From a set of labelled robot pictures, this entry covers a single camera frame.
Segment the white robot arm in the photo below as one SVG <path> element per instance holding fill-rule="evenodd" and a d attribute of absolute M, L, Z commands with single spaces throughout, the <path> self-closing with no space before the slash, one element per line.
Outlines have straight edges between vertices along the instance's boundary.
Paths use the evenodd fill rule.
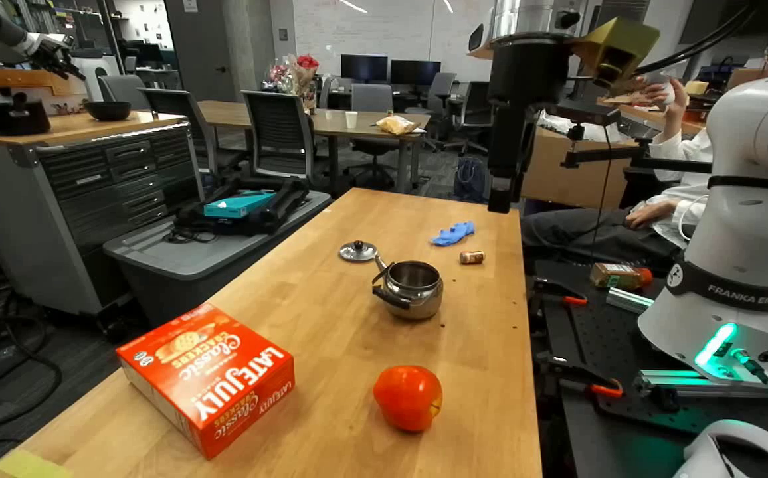
<path fill-rule="evenodd" d="M 749 359 L 768 376 L 768 76 L 727 90 L 706 133 L 706 206 L 637 328 L 700 375 L 749 384 Z"/>

